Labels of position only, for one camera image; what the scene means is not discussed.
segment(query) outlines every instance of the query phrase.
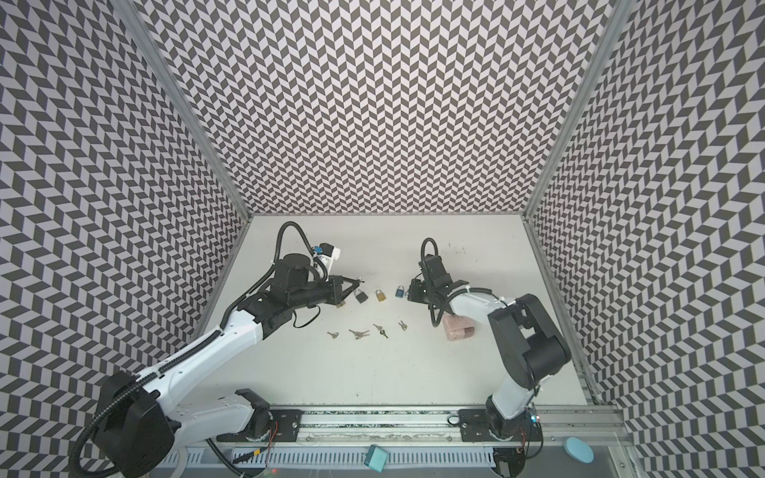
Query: patterned wall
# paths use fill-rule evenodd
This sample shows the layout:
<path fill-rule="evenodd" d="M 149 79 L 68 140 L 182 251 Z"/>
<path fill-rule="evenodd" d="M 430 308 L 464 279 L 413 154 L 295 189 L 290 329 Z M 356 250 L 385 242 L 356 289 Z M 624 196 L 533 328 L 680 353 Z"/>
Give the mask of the patterned wall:
<path fill-rule="evenodd" d="M 535 218 L 653 476 L 765 476 L 764 61 L 761 2 L 639 2 Z"/>
<path fill-rule="evenodd" d="M 521 210 L 613 0 L 145 0 L 260 213 Z"/>
<path fill-rule="evenodd" d="M 99 380 L 190 338 L 241 220 L 105 2 L 4 2 L 0 23 L 0 470 L 15 476 L 62 470 Z"/>

